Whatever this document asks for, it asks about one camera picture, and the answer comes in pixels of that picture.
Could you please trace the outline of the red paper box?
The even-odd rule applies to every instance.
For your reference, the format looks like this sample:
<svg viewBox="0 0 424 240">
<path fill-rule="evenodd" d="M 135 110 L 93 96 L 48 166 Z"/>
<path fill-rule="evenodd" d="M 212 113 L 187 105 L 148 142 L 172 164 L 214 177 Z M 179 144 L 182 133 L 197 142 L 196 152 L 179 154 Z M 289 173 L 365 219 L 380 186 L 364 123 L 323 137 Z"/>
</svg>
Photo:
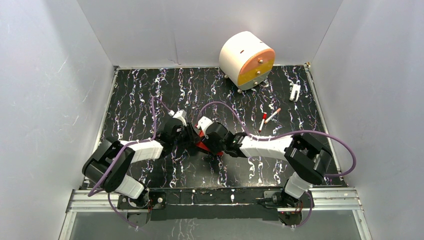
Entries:
<svg viewBox="0 0 424 240">
<path fill-rule="evenodd" d="M 200 130 L 200 132 L 198 133 L 198 136 L 200 137 L 200 140 L 198 142 L 195 143 L 195 146 L 198 147 L 199 149 L 201 149 L 203 152 L 208 153 L 208 154 L 212 154 L 215 156 L 223 156 L 224 152 L 220 151 L 220 152 L 212 152 L 203 142 L 202 139 L 204 138 L 205 134 L 202 130 Z"/>
</svg>

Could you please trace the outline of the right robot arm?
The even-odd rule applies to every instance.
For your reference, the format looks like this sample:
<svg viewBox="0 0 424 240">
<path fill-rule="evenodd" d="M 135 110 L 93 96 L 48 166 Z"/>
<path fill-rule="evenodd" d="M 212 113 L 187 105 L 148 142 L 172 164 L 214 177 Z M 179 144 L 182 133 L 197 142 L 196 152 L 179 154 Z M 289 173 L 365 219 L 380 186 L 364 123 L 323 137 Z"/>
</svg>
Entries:
<svg viewBox="0 0 424 240">
<path fill-rule="evenodd" d="M 219 122 L 198 123 L 202 144 L 213 154 L 224 152 L 233 158 L 264 157 L 287 161 L 294 170 L 281 193 L 282 202 L 295 207 L 313 185 L 324 181 L 333 154 L 309 133 L 300 132 L 271 139 L 232 133 Z"/>
</svg>

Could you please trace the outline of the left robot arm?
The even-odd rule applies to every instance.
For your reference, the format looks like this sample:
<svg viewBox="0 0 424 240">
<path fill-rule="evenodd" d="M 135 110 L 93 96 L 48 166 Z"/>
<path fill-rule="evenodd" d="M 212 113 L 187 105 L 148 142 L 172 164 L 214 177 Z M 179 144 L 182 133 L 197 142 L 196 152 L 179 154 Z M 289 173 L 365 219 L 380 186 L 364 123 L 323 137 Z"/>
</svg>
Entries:
<svg viewBox="0 0 424 240">
<path fill-rule="evenodd" d="M 127 174 L 131 164 L 166 157 L 177 145 L 192 147 L 200 140 L 199 131 L 191 123 L 171 118 L 153 139 L 106 138 L 85 162 L 82 174 L 95 183 L 95 188 L 127 196 L 135 207 L 144 208 L 150 200 L 148 189 Z"/>
</svg>

